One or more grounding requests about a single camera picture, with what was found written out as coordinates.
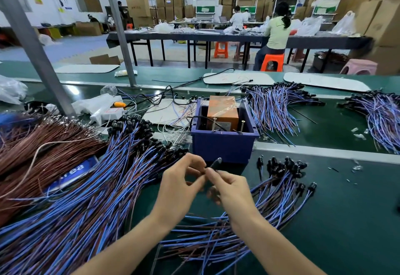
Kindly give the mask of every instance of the right hand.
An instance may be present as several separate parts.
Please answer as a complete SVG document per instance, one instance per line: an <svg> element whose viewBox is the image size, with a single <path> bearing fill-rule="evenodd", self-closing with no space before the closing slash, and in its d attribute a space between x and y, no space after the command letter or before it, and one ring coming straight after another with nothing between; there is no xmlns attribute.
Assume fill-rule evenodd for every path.
<svg viewBox="0 0 400 275"><path fill-rule="evenodd" d="M262 218L245 177L211 168L206 169L206 176L214 184L208 190L208 197L212 197L217 204L222 203L237 236L246 231L249 222Z"/></svg>

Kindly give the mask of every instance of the white board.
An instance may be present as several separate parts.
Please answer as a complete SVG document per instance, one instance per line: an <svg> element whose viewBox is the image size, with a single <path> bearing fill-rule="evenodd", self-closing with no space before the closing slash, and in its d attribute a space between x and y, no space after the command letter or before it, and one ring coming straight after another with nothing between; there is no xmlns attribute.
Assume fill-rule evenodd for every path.
<svg viewBox="0 0 400 275"><path fill-rule="evenodd" d="M65 65L54 69L56 73L108 73L119 65Z"/></svg>
<svg viewBox="0 0 400 275"><path fill-rule="evenodd" d="M324 87L330 89L347 90L354 92L367 92L371 89L361 81L337 77L324 76L323 74L287 72L283 80L297 82L308 86Z"/></svg>
<svg viewBox="0 0 400 275"><path fill-rule="evenodd" d="M177 103L188 103L187 100L183 99L175 99L175 101ZM193 110L196 110L195 103L193 103L191 107ZM173 124L174 126L184 127L189 124L190 118L188 118L188 120L184 119L179 122L176 122L176 120L182 116L187 109L188 106L180 106L174 104L172 99L164 98L159 105L149 108L143 115L143 119L150 120L153 124L160 123L167 126L171 126Z"/></svg>
<svg viewBox="0 0 400 275"><path fill-rule="evenodd" d="M206 73L203 75L203 81L205 83L212 84L238 84L238 85L261 85L270 86L275 83L275 81L266 73L258 72L233 72L233 73L221 73L211 77L215 73Z"/></svg>

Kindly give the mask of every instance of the hand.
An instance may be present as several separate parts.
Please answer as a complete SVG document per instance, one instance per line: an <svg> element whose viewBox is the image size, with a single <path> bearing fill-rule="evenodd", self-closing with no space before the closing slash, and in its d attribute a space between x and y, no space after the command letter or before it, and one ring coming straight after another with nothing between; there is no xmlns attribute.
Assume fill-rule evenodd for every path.
<svg viewBox="0 0 400 275"><path fill-rule="evenodd" d="M247 222L262 217L254 204L246 178L211 168L206 169L206 176L214 184L207 196L218 205L222 202L233 231L240 237Z"/></svg>
<svg viewBox="0 0 400 275"><path fill-rule="evenodd" d="M162 176L160 190L151 214L169 230L172 230L189 212L196 194L204 187L206 162L197 155L187 153ZM197 177L193 183L185 181L185 175Z"/></svg>

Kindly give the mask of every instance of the bundle of brown wires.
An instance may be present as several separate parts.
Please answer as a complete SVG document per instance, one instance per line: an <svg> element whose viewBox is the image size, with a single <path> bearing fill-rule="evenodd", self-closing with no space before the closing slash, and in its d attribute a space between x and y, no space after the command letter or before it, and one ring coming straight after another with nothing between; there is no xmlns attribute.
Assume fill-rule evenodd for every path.
<svg viewBox="0 0 400 275"><path fill-rule="evenodd" d="M33 201L29 198L45 196L46 187L107 145L92 127L74 119L43 116L38 122L23 137L21 127L13 128L7 132L11 137L2 142L0 226L30 206Z"/></svg>

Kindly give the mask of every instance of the left hand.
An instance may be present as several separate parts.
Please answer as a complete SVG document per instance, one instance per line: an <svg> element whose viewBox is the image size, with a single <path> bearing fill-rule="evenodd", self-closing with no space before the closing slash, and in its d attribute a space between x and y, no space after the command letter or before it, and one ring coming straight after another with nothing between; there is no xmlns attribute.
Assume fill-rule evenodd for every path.
<svg viewBox="0 0 400 275"><path fill-rule="evenodd" d="M164 171L151 215L169 230L185 217L196 194L204 187L205 168L206 162L200 156L187 153ZM186 182L186 174L197 177L196 181Z"/></svg>

